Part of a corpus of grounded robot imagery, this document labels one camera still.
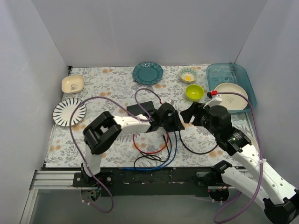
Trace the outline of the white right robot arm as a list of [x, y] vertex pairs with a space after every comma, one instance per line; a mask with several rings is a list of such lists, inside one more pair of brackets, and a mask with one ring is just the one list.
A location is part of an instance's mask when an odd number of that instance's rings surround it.
[[274, 224], [289, 224], [299, 214], [299, 191], [262, 157], [262, 150], [256, 149], [250, 139], [231, 123], [231, 115], [221, 105], [212, 107], [194, 102], [182, 111], [185, 123], [202, 126], [214, 137], [219, 147], [255, 178], [254, 181], [239, 175], [231, 166], [218, 169], [211, 174], [212, 182], [222, 185], [230, 180], [230, 185], [242, 193], [262, 202], [264, 213]]

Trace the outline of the black network switch box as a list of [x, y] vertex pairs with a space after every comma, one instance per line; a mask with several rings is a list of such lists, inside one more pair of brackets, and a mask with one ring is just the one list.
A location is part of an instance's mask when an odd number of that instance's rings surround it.
[[[152, 101], [147, 101], [147, 102], [144, 102], [144, 103], [140, 103], [141, 107], [143, 109], [145, 109], [148, 113], [150, 112], [153, 112], [154, 111], [154, 104]], [[137, 115], [140, 115], [140, 114], [144, 114], [145, 111], [141, 108], [138, 104], [135, 104], [135, 105], [130, 105], [130, 106], [127, 106], [127, 111], [130, 112], [131, 114], [137, 116]]]

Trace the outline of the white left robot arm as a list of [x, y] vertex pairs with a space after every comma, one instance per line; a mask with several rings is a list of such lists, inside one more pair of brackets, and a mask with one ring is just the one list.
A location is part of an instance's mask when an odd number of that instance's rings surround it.
[[146, 109], [136, 104], [127, 107], [127, 110], [129, 116], [114, 116], [105, 111], [83, 130], [86, 144], [86, 161], [82, 165], [82, 171], [85, 172], [83, 181], [90, 187], [99, 183], [102, 154], [113, 145], [118, 136], [150, 133], [161, 127], [169, 133], [185, 129], [178, 111], [169, 103], [161, 104], [158, 109]]

